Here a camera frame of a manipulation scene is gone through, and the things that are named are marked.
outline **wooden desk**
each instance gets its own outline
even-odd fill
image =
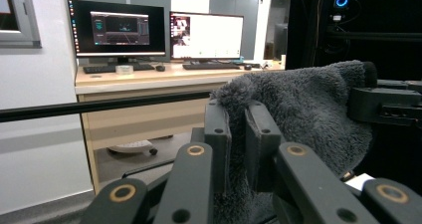
[[[245,73],[261,69],[186,71],[180,64],[165,65],[165,72],[141,71],[132,75],[85,74],[79,68],[75,89],[79,102],[143,97],[182,92],[212,91]],[[274,63],[266,71],[283,70]],[[208,99],[82,114],[85,142],[95,193],[100,191],[95,150],[190,131],[203,126]]]

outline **wall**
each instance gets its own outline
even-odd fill
[[[254,60],[262,60],[264,58],[264,48],[266,43],[267,23],[270,6],[271,0],[263,0],[258,8]],[[171,0],[171,10],[181,12],[208,13],[209,0]]]
[[[33,0],[42,49],[0,49],[0,110],[74,103],[66,0]],[[0,214],[92,190],[78,115],[0,123]]]

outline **blue light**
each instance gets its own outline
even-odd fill
[[[347,3],[348,3],[348,0],[335,0],[335,4],[338,7],[344,7],[345,5],[347,5]]]

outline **keyboard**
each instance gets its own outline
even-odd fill
[[[155,70],[154,67],[149,64],[135,64],[131,66],[133,66],[134,71]],[[115,66],[83,67],[83,69],[86,74],[115,73]]]
[[[224,63],[207,63],[201,65],[183,65],[184,70],[220,70],[220,69],[240,69],[239,66],[234,64],[224,64]]]

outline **gray cloth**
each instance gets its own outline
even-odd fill
[[[371,141],[368,124],[347,117],[351,88],[367,87],[367,64],[359,61],[285,72],[250,73],[214,91],[230,117],[232,147],[226,194],[216,194],[215,223],[258,223],[274,215],[271,193],[252,192],[244,166],[245,118],[249,101],[263,103],[287,141],[311,147],[341,177],[366,154]]]

